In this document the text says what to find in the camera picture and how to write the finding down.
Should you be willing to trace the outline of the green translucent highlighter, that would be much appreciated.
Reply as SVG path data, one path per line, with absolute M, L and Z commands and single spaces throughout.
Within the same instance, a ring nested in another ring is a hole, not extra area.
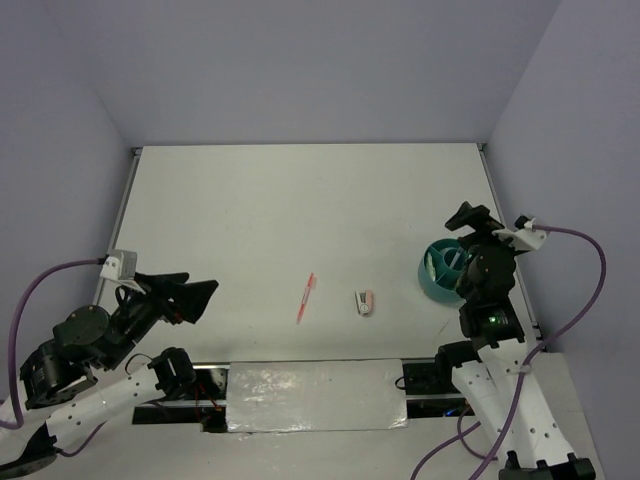
M 429 252 L 427 252 L 425 256 L 425 269 L 431 281 L 435 282 L 437 278 L 437 272 L 433 263 L 433 257 Z

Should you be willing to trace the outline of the pink mini stapler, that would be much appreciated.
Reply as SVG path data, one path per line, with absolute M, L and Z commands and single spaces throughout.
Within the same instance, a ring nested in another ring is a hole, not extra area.
M 354 293 L 357 313 L 362 317 L 369 317 L 374 310 L 374 294 L 372 290 L 356 291 Z

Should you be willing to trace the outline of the pink red gel pen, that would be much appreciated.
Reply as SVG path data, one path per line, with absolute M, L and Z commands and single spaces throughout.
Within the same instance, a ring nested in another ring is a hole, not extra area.
M 307 282 L 306 282 L 305 290 L 304 290 L 304 293 L 303 293 L 303 296 L 302 296 L 302 299 L 301 299 L 301 302 L 300 302 L 300 305 L 299 305 L 299 309 L 298 309 L 298 312 L 297 312 L 297 317 L 296 317 L 296 324 L 297 325 L 299 325 L 302 322 L 302 319 L 304 317 L 304 313 L 305 313 L 305 310 L 306 310 L 306 306 L 307 306 L 308 301 L 309 301 L 310 294 L 311 294 L 312 290 L 315 288 L 315 285 L 316 285 L 316 275 L 314 273 L 311 273 L 309 275 L 309 278 L 308 278 Z

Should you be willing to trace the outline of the blue ballpoint pen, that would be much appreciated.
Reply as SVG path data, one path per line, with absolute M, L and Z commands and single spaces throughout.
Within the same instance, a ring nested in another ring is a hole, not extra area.
M 447 268 L 461 269 L 466 259 L 466 251 L 461 248 L 449 248 L 442 253 L 442 258 Z

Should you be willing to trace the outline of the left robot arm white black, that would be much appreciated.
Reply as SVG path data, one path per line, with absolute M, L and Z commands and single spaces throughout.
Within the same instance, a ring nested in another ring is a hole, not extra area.
M 18 429 L 1 430 L 1 476 L 14 479 L 51 465 L 67 445 L 91 438 L 111 417 L 162 399 L 182 399 L 196 385 L 188 353 L 168 347 L 138 370 L 99 389 L 97 371 L 113 371 L 159 321 L 194 324 L 219 283 L 192 282 L 186 272 L 116 278 L 117 308 L 74 310 L 53 329 L 18 371 L 15 394 L 1 418 Z

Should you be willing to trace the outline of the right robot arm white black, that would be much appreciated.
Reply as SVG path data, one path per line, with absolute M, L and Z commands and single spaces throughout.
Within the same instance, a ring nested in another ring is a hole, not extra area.
M 576 453 L 551 412 L 533 370 L 542 348 L 528 344 L 509 298 L 517 256 L 539 249 L 546 231 L 526 216 L 510 230 L 486 206 L 469 202 L 445 226 L 472 230 L 459 239 L 467 257 L 455 283 L 464 339 L 439 348 L 434 371 L 442 389 L 465 397 L 493 442 L 473 478 L 493 461 L 501 479 L 595 478 L 591 460 Z

